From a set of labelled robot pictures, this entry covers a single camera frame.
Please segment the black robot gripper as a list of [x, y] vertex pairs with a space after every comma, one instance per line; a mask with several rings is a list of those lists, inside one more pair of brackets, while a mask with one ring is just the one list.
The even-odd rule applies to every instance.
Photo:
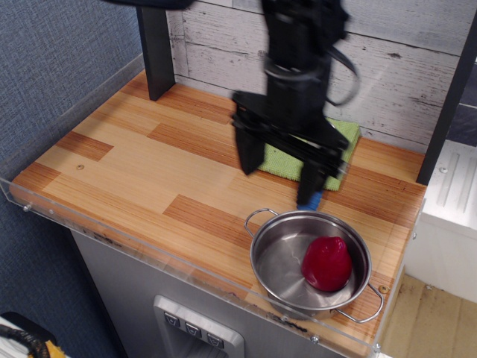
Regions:
[[249, 175], [263, 163], [269, 144], [303, 162], [297, 205], [304, 206], [320, 192], [329, 178], [341, 176], [341, 152], [306, 145], [328, 122], [323, 113], [327, 102], [329, 68], [287, 71], [268, 68], [265, 94], [236, 91], [232, 100], [235, 141], [241, 170]]

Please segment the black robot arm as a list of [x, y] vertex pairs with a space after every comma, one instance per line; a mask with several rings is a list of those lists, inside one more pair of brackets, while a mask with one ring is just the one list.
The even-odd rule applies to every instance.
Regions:
[[248, 175], [265, 161], [270, 145], [302, 162], [300, 210], [316, 210], [328, 178], [339, 176], [348, 140], [323, 113], [331, 62], [353, 68], [334, 44], [346, 35], [339, 1], [263, 1], [268, 28], [264, 95], [237, 91], [232, 100], [236, 148]]

